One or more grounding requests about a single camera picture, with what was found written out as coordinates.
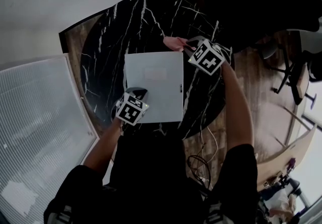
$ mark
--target black marble table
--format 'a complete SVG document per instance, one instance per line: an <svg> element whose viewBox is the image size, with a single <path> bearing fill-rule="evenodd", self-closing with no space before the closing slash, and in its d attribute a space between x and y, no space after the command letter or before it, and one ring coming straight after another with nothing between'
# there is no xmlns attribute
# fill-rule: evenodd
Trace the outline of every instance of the black marble table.
<svg viewBox="0 0 322 224"><path fill-rule="evenodd" d="M111 108L126 88L124 55L170 51L165 36L202 35L215 42L222 27L198 5L202 0L123 0L98 19L84 44L80 70L86 99L104 126ZM231 63L231 54L225 55ZM152 137L190 137L209 125L225 105L219 69L213 76L199 71L184 55L184 118L182 122L137 124L125 132Z"/></svg>

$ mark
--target black cable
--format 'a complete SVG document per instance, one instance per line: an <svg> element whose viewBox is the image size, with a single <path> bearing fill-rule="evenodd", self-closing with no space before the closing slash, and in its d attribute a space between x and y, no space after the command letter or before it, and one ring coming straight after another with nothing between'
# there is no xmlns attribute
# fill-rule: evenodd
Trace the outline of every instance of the black cable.
<svg viewBox="0 0 322 224"><path fill-rule="evenodd" d="M199 156L199 155L200 155L200 153L202 152L202 150L203 150L203 148L204 148L204 147L205 147L205 144L203 143L203 144L202 144L202 147L201 147L201 150L197 153L197 156Z"/></svg>
<svg viewBox="0 0 322 224"><path fill-rule="evenodd" d="M203 185L204 187L206 187L206 185L205 185L205 183L202 181L202 179L201 179L199 176L197 176L197 175L195 174L194 169L193 169L193 163L192 163L192 165L191 165L190 158L193 158L193 159L194 159L193 163L195 162L195 160L198 160L198 161L200 161L202 164L204 164L204 165L206 166L206 169L207 169L207 172L208 172L208 180L209 180L207 189L209 189L210 182L211 182L211 175L210 175L210 169L209 169L208 163L206 162L206 160L205 160L204 158L200 157L199 155L190 155L190 156L187 158L187 165L188 165L188 167L190 168L190 170L191 170L191 172L192 172L192 175L193 175L193 176L195 177L195 179L196 179L196 180L198 180L198 181L201 183L201 185Z"/></svg>

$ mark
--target white cable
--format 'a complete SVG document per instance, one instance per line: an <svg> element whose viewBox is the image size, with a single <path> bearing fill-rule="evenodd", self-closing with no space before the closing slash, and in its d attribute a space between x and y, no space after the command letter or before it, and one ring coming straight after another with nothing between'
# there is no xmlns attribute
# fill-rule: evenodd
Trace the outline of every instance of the white cable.
<svg viewBox="0 0 322 224"><path fill-rule="evenodd" d="M218 152L218 143L217 143L216 137L215 137L215 136L213 135L213 133L210 131L209 127L207 127L207 129L208 129L208 131L210 132L211 136L213 137L213 139L215 140L215 143L216 143L216 151L215 151L215 153L213 154L213 156L211 157L211 159L207 161L207 163L209 163L209 162L211 162L211 161L212 161L212 159L216 156L216 154L217 154L217 152ZM201 141L202 141L202 146L204 146L204 140L203 140L202 132L201 132ZM201 149L201 157L203 158L203 148ZM203 166L203 167L204 167L204 174L205 174L205 173L206 173L205 165L204 165L204 164L202 164L201 166ZM198 169L199 169L201 166L199 166L199 167L197 167L197 168L196 168L195 174L197 173Z"/></svg>
<svg viewBox="0 0 322 224"><path fill-rule="evenodd" d="M217 152L218 152L218 143L217 143L217 140L216 140L216 137L213 135L213 133L210 131L209 127L207 127L208 131L210 132L211 136L213 137L213 139L215 140L215 143L216 143L216 151L215 153L213 154L213 156L211 157L210 160L207 161L207 163L211 162L212 159L216 156Z"/></svg>

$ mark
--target wooden floor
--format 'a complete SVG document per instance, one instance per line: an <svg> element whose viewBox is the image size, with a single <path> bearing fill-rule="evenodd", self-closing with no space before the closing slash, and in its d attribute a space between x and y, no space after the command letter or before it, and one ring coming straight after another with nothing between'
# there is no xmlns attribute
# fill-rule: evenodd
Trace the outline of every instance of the wooden floor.
<svg viewBox="0 0 322 224"><path fill-rule="evenodd" d="M74 27L65 33L65 37L77 87L81 96L84 97L84 104L88 110L91 121L98 134L101 135L103 130L96 121L94 113L87 107L79 71L84 42L89 31L99 17L100 16L96 16ZM286 47L290 58L292 58L294 54L300 52L301 45L298 32L283 31L276 33L274 37L279 43ZM272 87L277 88L279 86L283 76L276 71L266 69L254 50L248 48L234 56L235 72L252 112L255 130L255 152L258 153L258 162L261 162L282 148L275 138L282 143L286 141L289 134L291 117L281 107L286 106L293 111L295 104L291 89L288 86L285 86L280 94L275 94L271 91ZM279 51L279 53L273 55L268 62L272 66L282 68L282 52ZM225 109L223 109L219 116L209 125L209 128L218 143L218 152L209 162L209 167L211 169L211 185L213 186L217 181L221 164L226 154ZM199 154L207 161L212 158L216 151L215 141L207 128L202 131L202 137L200 135L192 136L184 140L184 145L187 157L189 155ZM200 167L199 172L200 175L203 175L204 168ZM192 176L188 167L187 173L189 176Z"/></svg>

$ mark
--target office chair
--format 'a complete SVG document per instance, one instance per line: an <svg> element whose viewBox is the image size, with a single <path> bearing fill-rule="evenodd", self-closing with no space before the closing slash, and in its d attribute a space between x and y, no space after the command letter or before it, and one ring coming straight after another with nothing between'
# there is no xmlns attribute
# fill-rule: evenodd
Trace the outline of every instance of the office chair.
<svg viewBox="0 0 322 224"><path fill-rule="evenodd" d="M239 52L266 35L286 29L315 32L322 0L204 0L206 14L223 30L216 42Z"/></svg>
<svg viewBox="0 0 322 224"><path fill-rule="evenodd" d="M288 185L292 187L292 190L287 194L287 196L289 196L290 194L295 194L296 196L299 196L302 193L301 189L299 188L300 182L298 182L295 179L292 179L289 175L287 175L279 182L276 182L274 186L260 191L259 195L265 201L268 201L273 197L274 194L276 194L279 190L284 189Z"/></svg>
<svg viewBox="0 0 322 224"><path fill-rule="evenodd" d="M316 94L314 96L310 96L306 93L306 91L309 81L322 81L322 73L321 69L319 68L322 60L322 53L312 54L305 50L301 54L297 55L294 62L289 65L289 59L285 47L281 44L278 44L274 38L265 44L254 44L251 47L257 50L259 57L262 59L266 68L284 73L284 78L281 85L279 88L273 88L273 92L277 94L280 93L286 84L292 89L292 94L296 105L299 105L303 98L307 97L309 100L311 100L312 109L316 102ZM283 52L285 69L272 67L266 61L267 58L271 57L278 50Z"/></svg>
<svg viewBox="0 0 322 224"><path fill-rule="evenodd" d="M197 181L193 180L192 178L188 178L188 181L192 187L199 190L200 195L204 198L207 198L207 196L210 195L211 191L201 184L199 184ZM269 224L269 222L266 219L266 212L265 209L263 209L263 206L261 202L259 201L257 205L257 211L256 211L256 223L258 224Z"/></svg>
<svg viewBox="0 0 322 224"><path fill-rule="evenodd" d="M3 215L3 213L1 211L0 211L0 223L10 224L9 221L6 219L6 217Z"/></svg>

